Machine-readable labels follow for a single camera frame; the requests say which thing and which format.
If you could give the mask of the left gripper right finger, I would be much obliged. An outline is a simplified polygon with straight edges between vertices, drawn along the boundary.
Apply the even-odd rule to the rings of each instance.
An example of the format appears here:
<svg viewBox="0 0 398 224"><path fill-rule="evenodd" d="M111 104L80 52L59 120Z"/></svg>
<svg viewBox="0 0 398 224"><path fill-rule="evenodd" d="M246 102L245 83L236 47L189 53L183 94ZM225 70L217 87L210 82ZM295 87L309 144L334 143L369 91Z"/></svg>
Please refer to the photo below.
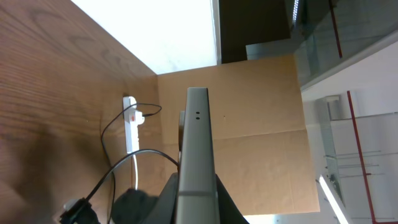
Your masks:
<svg viewBox="0 0 398 224"><path fill-rule="evenodd" d="M218 206L221 224L249 224L230 197L220 178L216 175Z"/></svg>

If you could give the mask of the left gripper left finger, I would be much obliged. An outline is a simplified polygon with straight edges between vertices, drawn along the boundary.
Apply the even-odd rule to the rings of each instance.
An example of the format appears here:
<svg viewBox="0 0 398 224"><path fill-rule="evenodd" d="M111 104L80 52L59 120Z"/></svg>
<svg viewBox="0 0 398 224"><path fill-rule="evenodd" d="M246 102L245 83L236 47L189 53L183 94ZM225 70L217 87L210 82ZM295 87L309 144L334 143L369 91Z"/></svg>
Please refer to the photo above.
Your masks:
<svg viewBox="0 0 398 224"><path fill-rule="evenodd" d="M146 218L148 224L171 224L174 222L175 203L178 192L178 174L173 173L161 191L158 201Z"/></svg>

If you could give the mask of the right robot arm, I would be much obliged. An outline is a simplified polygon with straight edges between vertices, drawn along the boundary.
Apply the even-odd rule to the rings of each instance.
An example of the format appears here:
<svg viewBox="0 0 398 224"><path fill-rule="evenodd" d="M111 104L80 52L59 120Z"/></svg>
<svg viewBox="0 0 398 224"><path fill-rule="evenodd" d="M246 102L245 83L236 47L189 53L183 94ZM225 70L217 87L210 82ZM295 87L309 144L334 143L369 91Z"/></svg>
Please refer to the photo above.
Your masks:
<svg viewBox="0 0 398 224"><path fill-rule="evenodd" d="M113 204L111 219L115 224L141 223L155 207L158 199L144 191L128 189Z"/></svg>

